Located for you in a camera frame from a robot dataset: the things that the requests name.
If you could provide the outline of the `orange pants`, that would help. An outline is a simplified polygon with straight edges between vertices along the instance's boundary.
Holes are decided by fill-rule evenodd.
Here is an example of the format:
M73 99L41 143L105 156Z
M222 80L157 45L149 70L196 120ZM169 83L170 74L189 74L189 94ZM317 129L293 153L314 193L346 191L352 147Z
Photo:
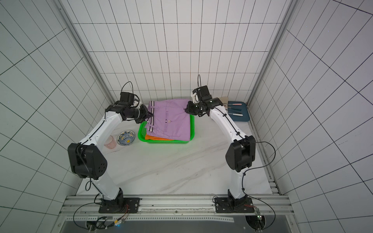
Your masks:
M150 136L150 135L145 135L145 139L152 140L152 141L172 141L172 139L166 139L166 138Z

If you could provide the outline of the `purple pants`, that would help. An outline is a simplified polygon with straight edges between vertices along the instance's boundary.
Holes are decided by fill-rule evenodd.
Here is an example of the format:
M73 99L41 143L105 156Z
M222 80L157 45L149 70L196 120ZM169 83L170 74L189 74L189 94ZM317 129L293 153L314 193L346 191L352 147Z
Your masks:
M147 120L147 135L189 141L190 115L185 112L189 100L172 99L149 102L152 116Z

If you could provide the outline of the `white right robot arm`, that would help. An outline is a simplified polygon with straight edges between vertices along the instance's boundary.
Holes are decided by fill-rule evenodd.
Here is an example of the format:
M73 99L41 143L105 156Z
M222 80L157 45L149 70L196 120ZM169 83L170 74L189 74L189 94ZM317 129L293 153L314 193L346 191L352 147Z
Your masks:
M255 138L239 129L218 98L196 103L189 101L185 112L199 117L208 115L230 142L225 160L231 169L231 183L226 198L213 199L216 211L219 213L253 213L255 207L252 199L245 194L243 188L243 170L250 168L255 161Z

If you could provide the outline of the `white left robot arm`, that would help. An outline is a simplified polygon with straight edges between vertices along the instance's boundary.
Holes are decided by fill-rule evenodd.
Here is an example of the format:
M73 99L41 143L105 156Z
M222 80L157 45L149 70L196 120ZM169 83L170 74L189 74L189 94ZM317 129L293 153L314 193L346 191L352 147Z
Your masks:
M123 121L140 124L153 114L140 102L117 101L108 106L102 120L80 142L68 146L71 170L80 178L88 178L102 196L99 213L121 213L129 211L123 191L111 179L107 171L107 160L102 154L106 140Z

